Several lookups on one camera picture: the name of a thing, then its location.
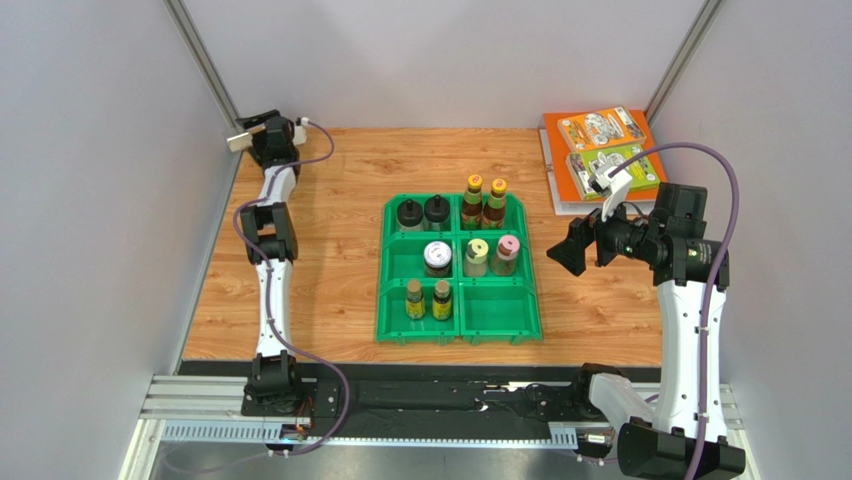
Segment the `silver lid glass jar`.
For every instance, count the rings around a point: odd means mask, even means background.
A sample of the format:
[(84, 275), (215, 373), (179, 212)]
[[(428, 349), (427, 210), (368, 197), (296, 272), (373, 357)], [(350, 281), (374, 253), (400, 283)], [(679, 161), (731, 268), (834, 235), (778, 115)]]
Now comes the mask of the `silver lid glass jar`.
[(228, 149), (232, 153), (241, 152), (253, 147), (254, 134), (252, 131), (243, 131), (233, 134), (226, 139)]

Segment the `small yellow label oil bottle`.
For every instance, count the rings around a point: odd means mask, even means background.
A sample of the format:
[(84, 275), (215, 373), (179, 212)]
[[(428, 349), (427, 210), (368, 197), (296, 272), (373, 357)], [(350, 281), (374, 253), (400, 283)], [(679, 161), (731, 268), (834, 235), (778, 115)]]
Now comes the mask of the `small yellow label oil bottle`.
[(425, 300), (422, 284), (418, 279), (410, 279), (406, 284), (405, 312), (412, 320), (420, 320), (425, 316)]

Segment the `white lid sauce jar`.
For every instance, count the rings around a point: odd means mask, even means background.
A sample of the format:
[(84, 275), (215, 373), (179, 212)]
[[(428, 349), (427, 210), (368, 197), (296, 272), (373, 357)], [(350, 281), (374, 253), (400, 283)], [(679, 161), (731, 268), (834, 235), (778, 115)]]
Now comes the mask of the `white lid sauce jar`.
[(423, 250), (424, 272), (432, 278), (449, 278), (452, 275), (453, 251), (444, 241), (429, 242)]

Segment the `yellow-green lid sesame jar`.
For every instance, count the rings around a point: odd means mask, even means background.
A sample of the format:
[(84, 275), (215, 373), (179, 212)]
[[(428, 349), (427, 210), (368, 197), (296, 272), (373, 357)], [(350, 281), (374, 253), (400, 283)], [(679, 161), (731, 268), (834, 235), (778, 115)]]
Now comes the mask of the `yellow-green lid sesame jar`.
[(488, 254), (489, 246), (484, 239), (471, 239), (465, 249), (463, 274), (471, 278), (485, 276), (488, 271)]

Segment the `yellow cap green label bottle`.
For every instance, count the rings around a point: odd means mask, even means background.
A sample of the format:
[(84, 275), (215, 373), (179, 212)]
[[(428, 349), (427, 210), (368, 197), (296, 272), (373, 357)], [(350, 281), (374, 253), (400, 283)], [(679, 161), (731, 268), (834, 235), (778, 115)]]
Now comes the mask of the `yellow cap green label bottle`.
[(461, 227), (463, 230), (480, 228), (483, 214), (482, 186), (483, 178), (481, 175), (472, 174), (468, 177), (461, 206)]

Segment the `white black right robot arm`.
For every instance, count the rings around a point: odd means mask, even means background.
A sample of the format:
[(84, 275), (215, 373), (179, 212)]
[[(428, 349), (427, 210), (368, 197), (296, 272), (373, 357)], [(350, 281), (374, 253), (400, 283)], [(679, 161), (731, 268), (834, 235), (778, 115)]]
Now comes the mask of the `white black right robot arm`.
[(624, 190), (600, 186), (602, 207), (573, 220), (547, 255), (573, 275), (618, 256), (649, 266), (663, 325), (663, 365), (656, 404), (647, 402), (616, 367), (585, 363), (571, 405), (586, 418), (603, 416), (615, 430), (622, 474), (641, 479), (733, 479), (746, 452), (728, 439), (720, 401), (719, 330), (729, 286), (727, 247), (704, 239), (707, 191), (663, 183), (647, 217), (629, 219)]

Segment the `yellow cap soy sauce bottle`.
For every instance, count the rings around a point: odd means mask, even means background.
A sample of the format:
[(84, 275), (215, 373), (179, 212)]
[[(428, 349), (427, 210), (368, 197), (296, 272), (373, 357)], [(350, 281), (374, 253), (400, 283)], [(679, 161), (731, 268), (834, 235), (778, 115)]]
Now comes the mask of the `yellow cap soy sauce bottle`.
[(496, 230), (504, 225), (506, 216), (507, 181), (497, 178), (492, 181), (490, 194), (483, 209), (481, 228)]

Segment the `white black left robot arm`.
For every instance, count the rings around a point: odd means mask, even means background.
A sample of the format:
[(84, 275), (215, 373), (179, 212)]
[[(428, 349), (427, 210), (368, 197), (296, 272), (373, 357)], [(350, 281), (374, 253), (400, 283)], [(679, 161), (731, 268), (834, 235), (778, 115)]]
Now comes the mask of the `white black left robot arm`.
[(246, 245), (259, 282), (260, 328), (241, 413), (247, 417), (293, 416), (305, 401), (290, 332), (289, 293), (298, 242), (288, 200), (301, 171), (298, 123), (271, 110), (239, 118), (248, 139), (240, 147), (260, 166), (258, 198), (236, 210), (233, 225)]

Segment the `black lid jar white granules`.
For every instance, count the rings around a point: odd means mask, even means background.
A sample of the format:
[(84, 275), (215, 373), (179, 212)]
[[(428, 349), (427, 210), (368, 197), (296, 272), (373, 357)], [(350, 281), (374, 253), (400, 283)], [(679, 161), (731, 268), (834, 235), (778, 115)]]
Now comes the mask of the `black lid jar white granules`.
[(396, 210), (396, 224), (400, 232), (424, 230), (424, 211), (420, 202), (414, 199), (402, 201)]

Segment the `pink lid spice bottle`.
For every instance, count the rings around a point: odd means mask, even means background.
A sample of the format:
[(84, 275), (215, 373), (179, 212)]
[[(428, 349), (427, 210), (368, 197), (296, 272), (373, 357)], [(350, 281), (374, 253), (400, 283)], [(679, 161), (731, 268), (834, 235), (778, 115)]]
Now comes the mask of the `pink lid spice bottle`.
[(510, 234), (501, 236), (490, 263), (492, 273), (497, 276), (513, 275), (520, 249), (521, 242), (516, 236)]

